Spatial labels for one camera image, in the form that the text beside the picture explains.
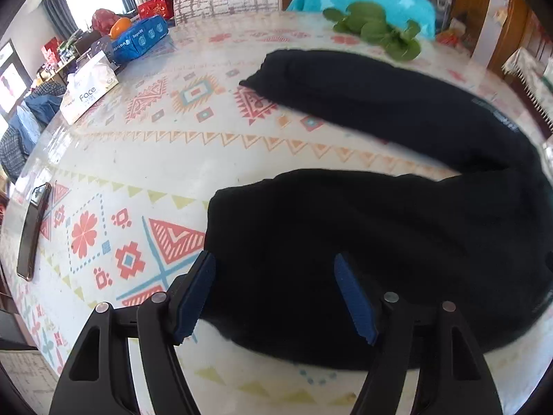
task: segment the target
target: orange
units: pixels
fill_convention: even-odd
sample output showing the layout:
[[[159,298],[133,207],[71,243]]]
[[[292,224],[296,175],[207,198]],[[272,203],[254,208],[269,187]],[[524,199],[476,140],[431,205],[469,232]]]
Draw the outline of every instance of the orange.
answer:
[[[131,19],[127,19],[126,17],[122,17],[121,19],[119,19],[115,22],[115,25],[113,25],[111,27],[110,37],[112,38],[112,40],[115,40],[117,37],[119,37],[121,34],[123,34],[126,30],[128,30],[131,26],[133,26],[133,23],[131,22]]]

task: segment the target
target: black sweater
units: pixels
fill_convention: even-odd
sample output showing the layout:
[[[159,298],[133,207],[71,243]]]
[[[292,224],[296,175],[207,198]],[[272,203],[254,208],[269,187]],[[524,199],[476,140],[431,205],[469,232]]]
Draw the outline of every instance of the black sweater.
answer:
[[[218,259],[202,314],[255,351],[367,369],[371,347],[332,272],[347,251],[386,291],[457,304],[483,350],[525,332],[552,299],[553,192],[532,143],[482,99],[366,57],[283,50],[242,85],[462,173],[297,170],[220,190],[205,247]]]

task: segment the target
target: metal screw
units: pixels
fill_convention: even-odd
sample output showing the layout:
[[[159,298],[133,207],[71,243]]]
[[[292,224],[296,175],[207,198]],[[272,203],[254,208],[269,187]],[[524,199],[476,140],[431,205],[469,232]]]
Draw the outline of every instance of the metal screw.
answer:
[[[162,303],[167,299],[167,295],[165,292],[156,292],[151,296],[151,302],[152,303]]]
[[[98,304],[96,305],[96,312],[98,312],[99,314],[103,314],[103,313],[106,312],[109,308],[110,308],[110,305],[107,304],[107,303],[98,303]]]
[[[394,292],[384,293],[384,300],[388,303],[397,303],[399,301],[399,296]]]
[[[451,301],[444,301],[442,303],[442,309],[446,312],[455,312],[455,309],[457,309],[457,306],[455,306],[455,303],[452,303]]]

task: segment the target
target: blue gripper pad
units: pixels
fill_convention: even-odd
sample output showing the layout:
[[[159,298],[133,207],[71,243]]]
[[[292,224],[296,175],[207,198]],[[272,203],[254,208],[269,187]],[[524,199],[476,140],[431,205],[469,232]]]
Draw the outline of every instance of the blue gripper pad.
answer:
[[[367,343],[374,345],[378,337],[375,311],[349,264],[341,254],[336,255],[334,259],[334,276],[357,333],[364,337]]]
[[[191,278],[191,282],[177,309],[176,318],[178,324],[173,332],[173,338],[179,345],[194,332],[198,318],[209,295],[211,284],[213,284],[215,279],[216,261],[214,255],[202,252],[198,256],[198,259],[186,276],[186,278]]]

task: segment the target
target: plaid shirt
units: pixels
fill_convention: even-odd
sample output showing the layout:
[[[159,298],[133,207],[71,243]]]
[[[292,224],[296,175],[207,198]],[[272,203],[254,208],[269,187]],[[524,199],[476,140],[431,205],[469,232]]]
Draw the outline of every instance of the plaid shirt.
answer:
[[[2,140],[0,140],[0,164],[12,183],[17,181],[23,166],[27,161],[23,154],[21,134],[16,128],[8,126]]]
[[[31,92],[31,96],[53,95],[63,96],[65,94],[66,87],[55,81],[44,82],[39,85],[34,91]]]

